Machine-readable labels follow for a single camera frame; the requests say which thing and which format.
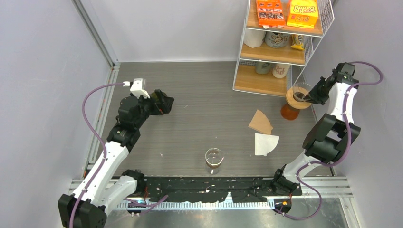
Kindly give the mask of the clear glass dripper cone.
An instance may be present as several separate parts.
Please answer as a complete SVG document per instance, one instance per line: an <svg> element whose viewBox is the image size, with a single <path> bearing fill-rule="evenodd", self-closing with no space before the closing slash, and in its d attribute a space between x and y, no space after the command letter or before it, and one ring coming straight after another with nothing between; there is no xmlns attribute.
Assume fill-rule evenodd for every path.
<svg viewBox="0 0 403 228"><path fill-rule="evenodd" d="M293 97L299 101L299 102L303 102L303 97L307 94L309 94L310 90L312 89L312 86L305 83L305 82L299 82L299 83L295 83L292 86L292 90L293 90Z"/></svg>

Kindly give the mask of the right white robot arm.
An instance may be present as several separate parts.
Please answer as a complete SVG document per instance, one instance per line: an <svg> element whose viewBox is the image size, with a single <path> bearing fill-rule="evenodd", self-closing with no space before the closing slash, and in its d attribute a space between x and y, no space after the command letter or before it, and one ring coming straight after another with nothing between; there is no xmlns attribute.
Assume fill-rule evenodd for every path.
<svg viewBox="0 0 403 228"><path fill-rule="evenodd" d="M329 110L306 136L304 151L293 162L276 170L271 182L274 194L292 194L300 187L301 179L313 169L342 160L346 150L359 136L361 129L352 118L352 104L359 82L354 73L355 65L339 63L331 76L321 77L302 97L303 101L312 104L329 102Z"/></svg>

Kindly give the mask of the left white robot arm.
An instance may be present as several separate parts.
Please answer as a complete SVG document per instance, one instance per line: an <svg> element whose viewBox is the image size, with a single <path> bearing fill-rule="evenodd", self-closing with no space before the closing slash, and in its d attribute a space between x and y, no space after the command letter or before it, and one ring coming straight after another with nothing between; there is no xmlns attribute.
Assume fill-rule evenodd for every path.
<svg viewBox="0 0 403 228"><path fill-rule="evenodd" d="M144 174L126 170L111 187L115 171L140 137L140 127L151 115L168 114L174 98L156 89L150 95L131 93L120 102L116 124L109 132L103 154L70 195L58 200L62 225L66 228L102 228L108 215L129 195L145 193Z"/></svg>

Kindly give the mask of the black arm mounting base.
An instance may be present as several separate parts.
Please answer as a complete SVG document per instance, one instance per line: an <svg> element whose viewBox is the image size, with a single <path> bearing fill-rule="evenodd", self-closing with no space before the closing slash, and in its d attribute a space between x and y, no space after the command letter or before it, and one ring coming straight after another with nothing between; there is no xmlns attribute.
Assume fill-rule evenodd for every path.
<svg viewBox="0 0 403 228"><path fill-rule="evenodd" d="M166 202L223 202L227 195L232 201L264 202L267 197L300 196L300 186L282 189L267 177L158 177L149 176L140 181L131 197L149 198L157 202L167 196Z"/></svg>

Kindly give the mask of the wooden ring dripper holder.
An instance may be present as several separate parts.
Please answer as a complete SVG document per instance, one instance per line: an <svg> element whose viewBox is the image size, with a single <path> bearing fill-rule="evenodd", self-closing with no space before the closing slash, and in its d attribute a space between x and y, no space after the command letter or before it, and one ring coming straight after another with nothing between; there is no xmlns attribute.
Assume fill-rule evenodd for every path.
<svg viewBox="0 0 403 228"><path fill-rule="evenodd" d="M307 109L307 108L309 108L311 106L311 103L308 103L308 102L305 102L305 101L303 101L303 102L297 101L293 97L292 88L287 90L285 98L286 98L287 104L290 105L294 109L304 110L304 109Z"/></svg>

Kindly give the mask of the white paper coffee filter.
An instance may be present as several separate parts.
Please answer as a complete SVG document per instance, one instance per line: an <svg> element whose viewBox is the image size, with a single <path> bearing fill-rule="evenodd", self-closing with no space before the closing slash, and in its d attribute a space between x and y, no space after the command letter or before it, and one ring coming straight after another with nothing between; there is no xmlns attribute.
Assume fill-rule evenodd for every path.
<svg viewBox="0 0 403 228"><path fill-rule="evenodd" d="M279 136L256 133L254 135L254 155L267 156L279 142Z"/></svg>

